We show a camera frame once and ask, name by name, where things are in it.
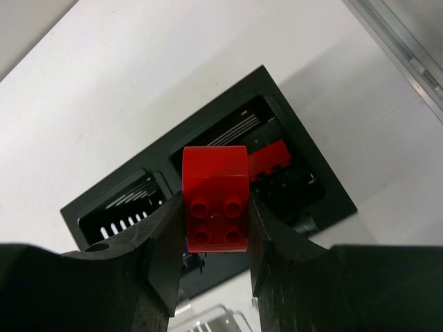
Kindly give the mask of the red curved lego brick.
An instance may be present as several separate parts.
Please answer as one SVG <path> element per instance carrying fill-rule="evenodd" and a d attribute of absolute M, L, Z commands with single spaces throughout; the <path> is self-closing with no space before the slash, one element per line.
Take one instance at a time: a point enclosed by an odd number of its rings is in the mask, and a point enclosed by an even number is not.
<path fill-rule="evenodd" d="M 182 192 L 191 253 L 248 248 L 248 154 L 245 146 L 185 147 Z"/>

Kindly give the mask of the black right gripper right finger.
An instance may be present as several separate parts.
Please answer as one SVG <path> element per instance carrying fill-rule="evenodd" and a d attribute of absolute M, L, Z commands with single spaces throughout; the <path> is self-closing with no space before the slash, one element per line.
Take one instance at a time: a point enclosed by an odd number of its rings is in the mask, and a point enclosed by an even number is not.
<path fill-rule="evenodd" d="M 441 331 L 442 248 L 324 248 L 249 199 L 251 284 L 263 331 Z"/>

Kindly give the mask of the red lego plate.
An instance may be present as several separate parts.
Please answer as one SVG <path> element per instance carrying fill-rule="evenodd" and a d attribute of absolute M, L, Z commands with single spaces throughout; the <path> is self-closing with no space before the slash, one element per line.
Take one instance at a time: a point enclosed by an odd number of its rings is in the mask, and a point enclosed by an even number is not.
<path fill-rule="evenodd" d="M 286 167 L 291 162 L 291 154 L 284 143 L 278 140 L 248 155 L 250 182 L 255 182 L 260 174 L 272 174 L 276 167 Z"/>

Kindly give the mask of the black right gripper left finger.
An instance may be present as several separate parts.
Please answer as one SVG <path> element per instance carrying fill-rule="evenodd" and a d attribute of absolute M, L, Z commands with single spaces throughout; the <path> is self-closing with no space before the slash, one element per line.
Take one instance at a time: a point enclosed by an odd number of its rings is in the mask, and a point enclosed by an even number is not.
<path fill-rule="evenodd" d="M 177 305 L 184 204 L 84 251 L 1 245 L 2 331 L 166 331 Z"/>

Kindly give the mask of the purple square lego brick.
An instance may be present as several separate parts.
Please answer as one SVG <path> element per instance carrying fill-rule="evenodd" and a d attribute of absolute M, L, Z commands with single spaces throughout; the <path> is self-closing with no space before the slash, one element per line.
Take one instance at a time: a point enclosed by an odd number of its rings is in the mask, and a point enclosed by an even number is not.
<path fill-rule="evenodd" d="M 183 267 L 184 268 L 202 268 L 204 266 L 204 258 L 198 253 L 191 253 L 188 245 L 188 239 L 185 238 L 183 249 Z"/>

